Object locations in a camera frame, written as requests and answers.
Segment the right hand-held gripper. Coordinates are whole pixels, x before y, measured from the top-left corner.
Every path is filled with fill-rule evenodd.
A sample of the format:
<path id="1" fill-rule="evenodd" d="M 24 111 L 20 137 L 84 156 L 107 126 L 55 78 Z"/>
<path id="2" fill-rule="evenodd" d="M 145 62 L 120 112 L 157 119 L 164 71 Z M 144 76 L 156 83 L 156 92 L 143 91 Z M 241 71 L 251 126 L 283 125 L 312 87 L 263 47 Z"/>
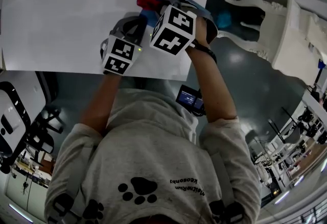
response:
<path id="1" fill-rule="evenodd" d="M 218 35 L 218 29 L 211 14 L 187 0 L 161 1 L 155 10 L 157 17 L 151 35 L 150 47 L 165 53 L 177 55 L 188 46 L 195 47 L 196 18 L 203 17 L 207 23 L 207 42 Z"/>

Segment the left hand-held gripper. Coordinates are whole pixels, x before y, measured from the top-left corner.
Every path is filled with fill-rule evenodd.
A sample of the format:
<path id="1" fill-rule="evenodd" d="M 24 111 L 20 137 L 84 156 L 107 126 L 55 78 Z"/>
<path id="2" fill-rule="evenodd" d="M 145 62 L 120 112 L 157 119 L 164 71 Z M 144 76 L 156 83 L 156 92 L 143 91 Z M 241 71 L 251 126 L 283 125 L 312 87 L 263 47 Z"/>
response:
<path id="1" fill-rule="evenodd" d="M 143 49 L 143 39 L 147 17 L 124 17 L 109 32 L 109 37 L 101 44 L 103 74 L 114 73 L 124 76 L 138 59 Z"/>

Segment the person's right hand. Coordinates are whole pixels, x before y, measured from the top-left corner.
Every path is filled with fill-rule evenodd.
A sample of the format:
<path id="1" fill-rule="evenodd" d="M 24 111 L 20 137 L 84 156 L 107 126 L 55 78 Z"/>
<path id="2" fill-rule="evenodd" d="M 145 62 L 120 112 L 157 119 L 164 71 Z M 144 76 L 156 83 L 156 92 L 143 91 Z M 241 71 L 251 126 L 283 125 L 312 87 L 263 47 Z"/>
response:
<path id="1" fill-rule="evenodd" d="M 196 35 L 195 39 L 197 42 L 207 48 L 210 48 L 210 45 L 207 42 L 207 23 L 203 17 L 197 16 L 196 18 Z"/>

